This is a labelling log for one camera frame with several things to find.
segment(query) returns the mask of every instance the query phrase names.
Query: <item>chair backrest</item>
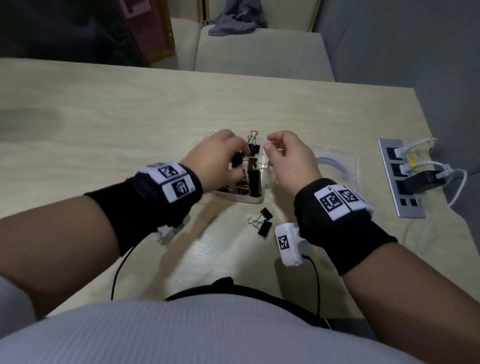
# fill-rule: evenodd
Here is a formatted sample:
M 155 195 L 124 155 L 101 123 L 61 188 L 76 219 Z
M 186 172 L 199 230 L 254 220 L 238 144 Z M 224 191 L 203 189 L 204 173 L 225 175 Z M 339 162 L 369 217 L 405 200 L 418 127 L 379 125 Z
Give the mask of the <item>chair backrest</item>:
M 202 0 L 167 0 L 170 18 L 200 21 L 199 4 Z
M 226 0 L 204 0 L 210 18 L 223 12 Z M 320 0 L 261 0 L 270 29 L 310 32 L 318 12 Z

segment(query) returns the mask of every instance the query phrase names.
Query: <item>gray wall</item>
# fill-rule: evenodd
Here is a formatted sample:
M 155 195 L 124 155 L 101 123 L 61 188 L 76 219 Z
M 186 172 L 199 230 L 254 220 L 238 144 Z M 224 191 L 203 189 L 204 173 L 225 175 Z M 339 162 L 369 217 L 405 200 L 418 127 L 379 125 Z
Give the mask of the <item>gray wall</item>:
M 480 248 L 480 1 L 322 0 L 314 31 L 338 82 L 415 88 L 432 158 L 468 171 L 453 209 Z

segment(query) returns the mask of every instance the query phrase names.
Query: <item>beige chair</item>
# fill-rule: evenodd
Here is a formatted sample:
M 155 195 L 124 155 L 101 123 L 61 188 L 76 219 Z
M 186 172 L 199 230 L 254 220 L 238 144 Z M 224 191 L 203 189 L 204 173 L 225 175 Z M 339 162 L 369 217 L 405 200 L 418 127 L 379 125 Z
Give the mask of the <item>beige chair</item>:
M 220 14 L 225 0 L 209 2 L 210 17 Z M 200 33 L 195 71 L 266 77 L 335 81 L 324 41 L 309 33 L 318 0 L 262 0 L 268 29 L 245 35 Z
M 152 64 L 154 68 L 193 71 L 200 38 L 198 0 L 168 0 L 175 56 Z

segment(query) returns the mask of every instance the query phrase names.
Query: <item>black cable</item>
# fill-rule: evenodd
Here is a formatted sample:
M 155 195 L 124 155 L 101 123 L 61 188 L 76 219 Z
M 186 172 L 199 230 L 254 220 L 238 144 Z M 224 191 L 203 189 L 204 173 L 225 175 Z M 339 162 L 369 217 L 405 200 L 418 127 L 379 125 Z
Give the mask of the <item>black cable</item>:
M 110 295 L 110 301 L 113 301 L 113 293 L 115 292 L 115 284 L 117 283 L 117 277 L 119 275 L 120 269 L 122 268 L 123 264 L 125 263 L 127 258 L 130 256 L 130 254 L 132 254 L 135 247 L 137 247 L 137 246 L 138 245 L 135 245 L 130 249 L 130 251 L 127 253 L 125 258 L 121 261 L 120 266 L 118 267 L 117 272 L 115 273 L 115 278 L 113 279 L 113 284 L 112 284 L 112 294 Z
M 317 267 L 315 266 L 315 263 L 313 262 L 312 258 L 310 258 L 308 255 L 302 254 L 302 257 L 310 260 L 313 265 L 313 269 L 315 270 L 315 276 L 317 278 L 317 317 L 320 318 L 320 279 L 318 278 Z

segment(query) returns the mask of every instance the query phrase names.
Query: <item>black wristband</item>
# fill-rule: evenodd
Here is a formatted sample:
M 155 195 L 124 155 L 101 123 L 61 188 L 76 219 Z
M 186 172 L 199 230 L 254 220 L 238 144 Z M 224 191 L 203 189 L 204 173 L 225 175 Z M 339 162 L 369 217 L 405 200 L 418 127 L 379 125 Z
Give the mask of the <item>black wristband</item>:
M 137 173 L 122 183 L 85 193 L 97 202 L 110 221 L 120 255 L 160 226 L 179 226 L 191 207 L 200 200 L 202 184 L 193 171 L 182 167 L 192 179 L 195 190 L 172 203 L 165 197 L 162 186 L 146 173 Z
M 334 181 L 322 178 L 301 189 L 295 196 L 295 216 L 300 235 L 324 248 L 342 276 L 375 249 L 397 239 L 375 224 L 367 210 L 352 211 L 332 221 L 314 193 L 333 184 Z

